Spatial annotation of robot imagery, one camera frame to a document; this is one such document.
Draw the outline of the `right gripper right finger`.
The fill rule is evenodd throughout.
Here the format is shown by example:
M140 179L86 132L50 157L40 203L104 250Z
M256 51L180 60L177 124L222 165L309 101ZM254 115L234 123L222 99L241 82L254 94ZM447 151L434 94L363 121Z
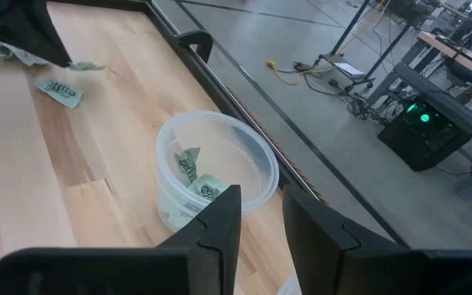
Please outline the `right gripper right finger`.
M303 294L423 294L410 249L348 219L290 184L284 228Z

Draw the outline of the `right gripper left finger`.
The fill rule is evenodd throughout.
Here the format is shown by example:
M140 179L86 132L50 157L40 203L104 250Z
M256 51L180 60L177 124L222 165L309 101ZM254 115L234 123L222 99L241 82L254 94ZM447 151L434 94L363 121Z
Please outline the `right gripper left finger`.
M181 265L168 273L168 294L232 294L241 236L241 187L229 186L159 248L179 251Z

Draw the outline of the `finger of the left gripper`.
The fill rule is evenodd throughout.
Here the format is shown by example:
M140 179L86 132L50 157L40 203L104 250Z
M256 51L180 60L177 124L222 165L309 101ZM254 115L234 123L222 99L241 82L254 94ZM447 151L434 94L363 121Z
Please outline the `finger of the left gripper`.
M28 1L0 0L0 42L31 53L33 30L26 12Z
M26 12L33 30L30 52L57 66L68 67L71 59L52 23L47 1L30 0L27 4Z

